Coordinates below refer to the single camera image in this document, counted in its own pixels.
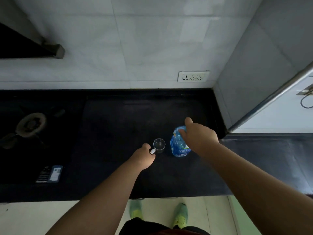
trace hand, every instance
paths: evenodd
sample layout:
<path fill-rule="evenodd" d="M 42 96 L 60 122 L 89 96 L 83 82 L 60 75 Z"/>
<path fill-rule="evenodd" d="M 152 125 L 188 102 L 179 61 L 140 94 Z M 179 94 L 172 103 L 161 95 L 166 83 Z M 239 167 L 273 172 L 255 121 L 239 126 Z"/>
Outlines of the hand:
<path fill-rule="evenodd" d="M 128 161 L 139 166 L 140 170 L 150 167 L 156 157 L 155 154 L 150 154 L 150 148 L 151 146 L 149 144 L 144 143 L 141 148 L 134 152 Z"/>
<path fill-rule="evenodd" d="M 189 117 L 185 119 L 185 125 L 187 132 L 183 129 L 179 129 L 178 131 L 188 147 L 190 147 L 195 153 L 199 154 L 201 149 L 210 143 L 219 143 L 214 130 L 201 124 L 194 123 Z"/>

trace shoe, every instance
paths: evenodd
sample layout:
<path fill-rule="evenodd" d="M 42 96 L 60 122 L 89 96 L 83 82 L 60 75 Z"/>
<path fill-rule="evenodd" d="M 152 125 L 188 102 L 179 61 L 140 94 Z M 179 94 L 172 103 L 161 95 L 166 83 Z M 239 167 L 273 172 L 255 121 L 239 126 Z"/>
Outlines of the shoe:
<path fill-rule="evenodd" d="M 141 200 L 131 200 L 131 204 L 129 206 L 129 214 L 131 216 L 131 219 L 138 217 L 143 220 Z"/>
<path fill-rule="evenodd" d="M 187 226 L 188 222 L 188 209 L 187 205 L 180 203 L 177 205 L 175 209 L 175 219 L 174 219 L 174 224 L 173 227 L 176 225 L 182 229 Z"/>

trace electrical socket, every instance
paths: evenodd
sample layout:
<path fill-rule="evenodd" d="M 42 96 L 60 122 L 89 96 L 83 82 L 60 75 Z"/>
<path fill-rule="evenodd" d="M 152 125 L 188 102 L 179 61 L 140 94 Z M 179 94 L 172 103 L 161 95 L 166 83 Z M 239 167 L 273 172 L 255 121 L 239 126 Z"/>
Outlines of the electrical socket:
<path fill-rule="evenodd" d="M 177 82 L 204 82 L 209 74 L 210 71 L 182 71 L 178 73 Z"/>

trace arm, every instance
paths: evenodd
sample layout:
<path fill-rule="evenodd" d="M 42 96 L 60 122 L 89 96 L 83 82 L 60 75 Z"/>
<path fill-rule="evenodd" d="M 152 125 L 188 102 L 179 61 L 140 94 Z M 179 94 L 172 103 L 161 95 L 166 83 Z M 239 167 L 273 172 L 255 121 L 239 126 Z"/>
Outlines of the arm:
<path fill-rule="evenodd" d="M 155 159 L 143 144 L 98 187 L 67 211 L 46 235 L 114 235 L 139 173 Z"/>
<path fill-rule="evenodd" d="M 187 132 L 179 132 L 186 144 L 224 179 L 262 234 L 313 234 L 311 198 L 221 145 L 208 127 L 190 118 L 185 124 Z"/>

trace plastic water bottle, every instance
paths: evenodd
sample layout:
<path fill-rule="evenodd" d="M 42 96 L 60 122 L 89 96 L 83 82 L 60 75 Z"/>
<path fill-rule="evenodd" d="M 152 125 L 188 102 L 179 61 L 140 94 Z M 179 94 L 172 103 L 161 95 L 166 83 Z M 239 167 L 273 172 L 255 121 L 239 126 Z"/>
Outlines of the plastic water bottle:
<path fill-rule="evenodd" d="M 186 156 L 191 151 L 191 149 L 182 139 L 182 136 L 180 135 L 178 131 L 179 129 L 183 129 L 187 131 L 186 126 L 179 126 L 173 132 L 173 136 L 170 140 L 170 145 L 171 145 L 172 153 L 175 157 Z"/>

